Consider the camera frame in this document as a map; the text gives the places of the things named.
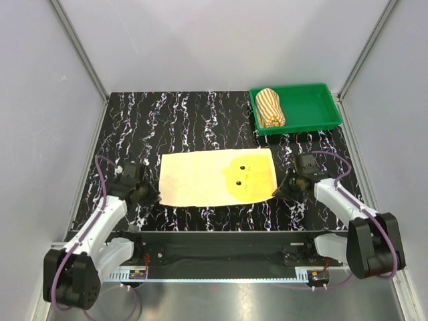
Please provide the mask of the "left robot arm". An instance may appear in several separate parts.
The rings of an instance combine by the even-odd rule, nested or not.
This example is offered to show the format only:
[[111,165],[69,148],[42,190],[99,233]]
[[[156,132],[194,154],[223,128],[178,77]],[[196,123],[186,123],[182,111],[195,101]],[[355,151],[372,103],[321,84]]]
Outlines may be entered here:
[[145,257],[139,233],[113,229],[129,210],[160,200],[142,163],[124,165],[113,183],[101,182],[102,196],[93,214],[75,236],[43,259],[43,300],[60,311],[89,310],[102,282],[123,263],[136,265]]

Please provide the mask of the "yellow chick towel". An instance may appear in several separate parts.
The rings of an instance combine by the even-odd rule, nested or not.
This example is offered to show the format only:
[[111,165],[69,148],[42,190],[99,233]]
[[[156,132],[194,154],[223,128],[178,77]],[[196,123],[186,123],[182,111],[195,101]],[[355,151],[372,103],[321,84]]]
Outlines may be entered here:
[[160,204],[171,207],[259,203],[278,187],[268,148],[164,154],[160,169]]

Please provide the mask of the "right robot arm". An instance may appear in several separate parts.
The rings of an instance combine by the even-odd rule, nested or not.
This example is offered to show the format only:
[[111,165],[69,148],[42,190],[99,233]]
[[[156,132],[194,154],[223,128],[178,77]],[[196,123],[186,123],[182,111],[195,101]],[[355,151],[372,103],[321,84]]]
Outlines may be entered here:
[[338,177],[321,169],[317,152],[298,154],[273,193],[278,199],[297,201],[311,193],[343,222],[347,235],[323,233],[304,248],[305,260],[312,265],[327,257],[345,263],[358,279],[391,279],[406,265],[399,223],[392,213],[379,213],[347,191],[341,183],[352,167]]

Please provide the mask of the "left connector box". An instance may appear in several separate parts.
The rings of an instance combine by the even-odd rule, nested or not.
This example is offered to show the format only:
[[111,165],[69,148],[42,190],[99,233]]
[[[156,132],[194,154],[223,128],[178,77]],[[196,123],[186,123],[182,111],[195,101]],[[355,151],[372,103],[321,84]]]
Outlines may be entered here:
[[145,280],[147,278],[147,271],[146,270],[129,270],[128,273],[128,279],[129,280],[134,280],[134,281],[138,281],[138,280]]

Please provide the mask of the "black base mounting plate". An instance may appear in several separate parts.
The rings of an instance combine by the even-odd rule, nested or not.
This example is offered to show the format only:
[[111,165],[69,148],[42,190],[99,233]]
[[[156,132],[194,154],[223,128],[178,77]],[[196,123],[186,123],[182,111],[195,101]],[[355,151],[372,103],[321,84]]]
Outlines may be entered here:
[[141,232],[145,257],[123,263],[112,279],[128,279],[129,270],[146,270],[137,282],[283,283],[308,281],[308,272],[335,270],[343,264],[317,255],[318,232]]

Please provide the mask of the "orange striped towel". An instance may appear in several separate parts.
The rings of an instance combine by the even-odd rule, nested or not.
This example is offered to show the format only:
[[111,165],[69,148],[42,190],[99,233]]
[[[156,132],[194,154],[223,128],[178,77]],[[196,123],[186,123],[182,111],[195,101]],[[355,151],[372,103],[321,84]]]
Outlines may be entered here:
[[255,105],[262,128],[275,128],[286,124],[286,117],[280,106],[280,97],[271,88],[265,88],[256,94]]

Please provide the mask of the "connector box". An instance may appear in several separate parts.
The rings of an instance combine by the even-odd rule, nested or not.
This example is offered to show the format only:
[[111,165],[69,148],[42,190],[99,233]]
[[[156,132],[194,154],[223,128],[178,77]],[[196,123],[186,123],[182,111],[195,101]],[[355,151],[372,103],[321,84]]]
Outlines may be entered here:
[[330,281],[330,273],[328,270],[318,270],[308,272],[308,283],[307,285],[312,288],[327,288]]
[[134,281],[138,281],[138,280],[145,280],[147,278],[147,271],[146,270],[129,270],[128,273],[128,279],[129,280],[134,280]]

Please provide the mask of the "aluminium frame rail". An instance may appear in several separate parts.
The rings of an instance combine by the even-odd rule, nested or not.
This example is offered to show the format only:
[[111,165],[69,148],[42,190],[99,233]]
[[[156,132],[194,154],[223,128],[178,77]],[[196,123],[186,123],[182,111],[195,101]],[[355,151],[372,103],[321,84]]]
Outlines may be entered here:
[[260,241],[228,239],[167,239],[159,235],[147,237],[140,233],[118,233],[101,245],[78,243],[62,249],[50,249],[43,259],[43,284],[50,288],[54,278],[58,286],[90,288],[112,278],[125,282],[288,282],[300,276],[299,269],[329,263],[349,266],[359,279],[390,274],[405,266],[401,246],[389,247],[385,240],[355,243],[332,234],[338,242],[332,253],[318,251],[316,241],[325,241],[327,234],[288,242],[285,237]]

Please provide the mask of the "right connector box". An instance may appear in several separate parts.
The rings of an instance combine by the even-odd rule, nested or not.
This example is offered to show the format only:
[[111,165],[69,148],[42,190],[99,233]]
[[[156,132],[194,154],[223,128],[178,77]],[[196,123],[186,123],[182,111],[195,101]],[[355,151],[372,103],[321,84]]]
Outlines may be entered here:
[[328,270],[318,270],[308,272],[308,283],[307,285],[312,288],[327,288],[330,281],[330,273]]

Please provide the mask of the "green plastic tray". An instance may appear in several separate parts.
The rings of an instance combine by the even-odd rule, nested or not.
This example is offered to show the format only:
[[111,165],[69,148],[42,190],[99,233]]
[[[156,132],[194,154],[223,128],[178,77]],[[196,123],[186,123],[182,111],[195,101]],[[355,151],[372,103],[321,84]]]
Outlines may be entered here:
[[342,118],[326,84],[274,86],[272,90],[278,95],[278,102],[285,116],[283,126],[265,127],[260,124],[256,96],[262,89],[253,88],[249,91],[255,127],[261,136],[332,130],[342,124]]

